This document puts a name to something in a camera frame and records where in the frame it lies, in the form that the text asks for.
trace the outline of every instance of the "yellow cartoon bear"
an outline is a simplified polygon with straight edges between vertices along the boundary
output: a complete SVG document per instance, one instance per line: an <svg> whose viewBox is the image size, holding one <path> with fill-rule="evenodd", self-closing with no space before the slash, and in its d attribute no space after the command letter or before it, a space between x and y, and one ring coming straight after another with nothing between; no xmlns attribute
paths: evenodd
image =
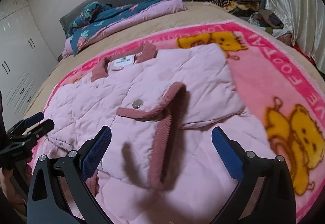
<svg viewBox="0 0 325 224"><path fill-rule="evenodd" d="M178 38L179 48L189 49L202 44L217 43L225 53L226 58L239 60L238 56L229 54L229 51L240 51L248 49L241 44L240 38L236 37L231 31L220 31L214 33L203 33L184 38Z"/></svg>
<svg viewBox="0 0 325 224"><path fill-rule="evenodd" d="M301 196L315 187L315 182L309 181L309 171L322 161L325 141L304 106L295 105L287 118L280 113L282 104L274 98L274 107L266 110L265 128L272 150L285 156L295 193Z"/></svg>

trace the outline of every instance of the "blue gripper pad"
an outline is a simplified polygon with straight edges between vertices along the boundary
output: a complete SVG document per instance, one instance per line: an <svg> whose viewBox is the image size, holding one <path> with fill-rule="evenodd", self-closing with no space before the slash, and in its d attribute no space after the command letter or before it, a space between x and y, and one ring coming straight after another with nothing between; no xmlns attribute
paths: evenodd
<svg viewBox="0 0 325 224"><path fill-rule="evenodd" d="M37 114L25 119L24 127L26 129L30 128L31 126L35 125L37 122L40 122L44 119L44 114L42 112L38 112Z"/></svg>
<svg viewBox="0 0 325 224"><path fill-rule="evenodd" d="M111 139L111 129L104 126L96 137L91 140L95 142L92 144L90 150L87 152L81 163L81 178L83 181L86 181L86 179L91 178L94 175L100 160L103 158L103 155L111 142Z"/></svg>
<svg viewBox="0 0 325 224"><path fill-rule="evenodd" d="M223 131L220 127L213 129L212 143L217 150L220 158L222 159L225 167L227 168L231 178L238 180L238 182L241 182L244 176L243 163L228 142L229 139L226 139L222 132Z"/></svg>

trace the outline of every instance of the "white wardrobe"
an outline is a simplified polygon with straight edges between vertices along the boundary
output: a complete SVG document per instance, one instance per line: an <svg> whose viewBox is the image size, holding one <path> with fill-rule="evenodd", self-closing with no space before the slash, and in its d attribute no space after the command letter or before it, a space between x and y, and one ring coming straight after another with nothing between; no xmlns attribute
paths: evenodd
<svg viewBox="0 0 325 224"><path fill-rule="evenodd" d="M22 119L34 94L57 64L38 30L27 0L2 0L0 91L7 130Z"/></svg>

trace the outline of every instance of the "snap button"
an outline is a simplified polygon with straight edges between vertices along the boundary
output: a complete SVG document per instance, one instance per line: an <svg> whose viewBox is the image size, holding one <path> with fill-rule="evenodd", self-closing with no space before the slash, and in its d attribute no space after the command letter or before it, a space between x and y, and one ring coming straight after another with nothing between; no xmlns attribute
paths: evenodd
<svg viewBox="0 0 325 224"><path fill-rule="evenodd" d="M141 99L137 99L133 102L132 106L134 109L139 109L143 106L143 101Z"/></svg>

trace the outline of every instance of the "beige bedsheet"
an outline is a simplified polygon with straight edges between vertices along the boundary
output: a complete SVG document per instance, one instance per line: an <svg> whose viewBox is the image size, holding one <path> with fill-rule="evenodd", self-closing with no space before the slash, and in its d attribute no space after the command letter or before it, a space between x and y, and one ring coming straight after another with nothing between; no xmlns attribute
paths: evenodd
<svg viewBox="0 0 325 224"><path fill-rule="evenodd" d="M29 108L25 112L24 116L30 117L31 115L37 112L43 111L47 99L50 96L55 85L72 69L86 62L96 54L104 50L111 49L122 43L149 35L160 30L185 25L199 24L202 22L217 22L229 19L236 19L243 24L247 24L250 27L254 27L253 25L250 25L233 15L224 12L221 8L214 4L207 5L205 3L185 2L185 5L188 7L187 11L166 15L122 30L121 32L115 33L99 41L98 43L89 46L75 57L69 56L68 58L63 59L57 65L57 67L54 69L48 79L40 87L34 97L34 100L31 102ZM261 31L257 27L255 27L255 30L259 30L261 34L264 34L269 37L266 32ZM298 61L307 70L309 75L316 80L316 82L321 87L322 91L325 91L325 82L319 75L315 67L295 49L284 45L278 40L275 41L280 46L282 46L284 50L292 54L295 57L296 61Z"/></svg>

